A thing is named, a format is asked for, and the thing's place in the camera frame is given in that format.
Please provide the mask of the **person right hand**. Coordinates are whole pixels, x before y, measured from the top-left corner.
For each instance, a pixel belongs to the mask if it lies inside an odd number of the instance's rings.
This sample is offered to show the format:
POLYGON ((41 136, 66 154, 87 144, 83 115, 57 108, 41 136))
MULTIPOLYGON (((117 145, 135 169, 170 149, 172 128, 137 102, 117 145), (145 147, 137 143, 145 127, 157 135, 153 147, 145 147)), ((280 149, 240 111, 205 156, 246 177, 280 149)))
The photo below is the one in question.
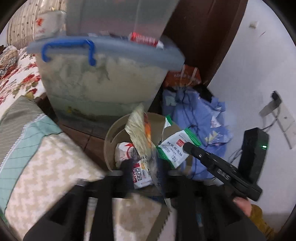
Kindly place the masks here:
POLYGON ((250 217, 252 212, 252 205, 248 199, 242 197, 235 197, 233 202, 243 211, 243 213, 250 217))

